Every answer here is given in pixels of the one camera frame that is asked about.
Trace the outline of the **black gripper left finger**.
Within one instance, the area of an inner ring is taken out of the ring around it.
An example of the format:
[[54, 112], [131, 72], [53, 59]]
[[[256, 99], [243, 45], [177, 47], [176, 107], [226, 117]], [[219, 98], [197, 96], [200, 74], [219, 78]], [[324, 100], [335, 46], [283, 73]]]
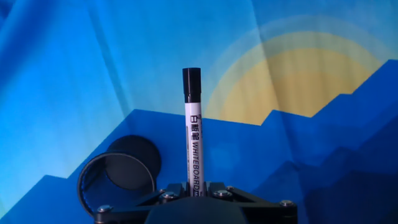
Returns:
[[94, 223], [145, 223], [153, 208], [189, 197], [188, 186], [187, 182], [169, 184], [166, 189], [152, 192], [124, 207], [102, 205], [94, 213]]

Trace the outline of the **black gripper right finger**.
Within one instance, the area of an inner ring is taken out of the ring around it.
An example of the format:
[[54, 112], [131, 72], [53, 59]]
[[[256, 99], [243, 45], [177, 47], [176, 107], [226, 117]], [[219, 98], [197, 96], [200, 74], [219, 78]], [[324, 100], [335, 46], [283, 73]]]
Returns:
[[206, 196], [211, 198], [205, 215], [211, 223], [298, 223], [297, 205], [290, 200], [269, 202], [222, 182], [205, 186]]

